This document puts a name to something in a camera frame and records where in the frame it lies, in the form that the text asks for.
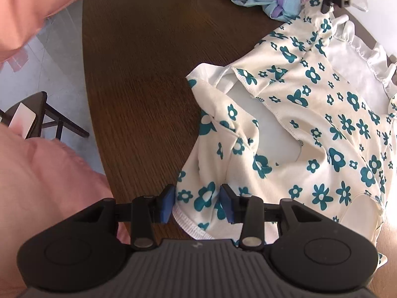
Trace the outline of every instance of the dark wood surface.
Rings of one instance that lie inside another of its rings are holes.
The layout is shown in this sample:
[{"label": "dark wood surface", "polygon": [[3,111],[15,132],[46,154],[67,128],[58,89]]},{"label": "dark wood surface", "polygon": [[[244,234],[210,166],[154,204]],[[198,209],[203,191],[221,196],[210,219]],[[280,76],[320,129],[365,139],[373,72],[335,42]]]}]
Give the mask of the dark wood surface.
[{"label": "dark wood surface", "polygon": [[[84,0],[90,112],[119,203],[176,182],[200,117],[185,76],[203,62],[231,63],[279,25],[261,8],[230,0]],[[187,238],[175,222],[155,233]],[[390,262],[371,284],[380,298],[397,296],[396,238],[395,229],[383,228],[379,249]]]}]

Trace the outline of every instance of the purple fabric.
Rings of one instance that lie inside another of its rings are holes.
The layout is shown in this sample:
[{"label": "purple fabric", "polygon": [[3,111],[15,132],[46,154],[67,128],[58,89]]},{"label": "purple fabric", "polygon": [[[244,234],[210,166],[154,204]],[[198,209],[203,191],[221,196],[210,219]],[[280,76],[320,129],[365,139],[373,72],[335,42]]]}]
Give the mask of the purple fabric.
[{"label": "purple fabric", "polygon": [[284,0],[277,0],[277,4],[278,6],[276,6],[273,12],[271,13],[271,16],[274,18],[277,18],[283,12]]}]

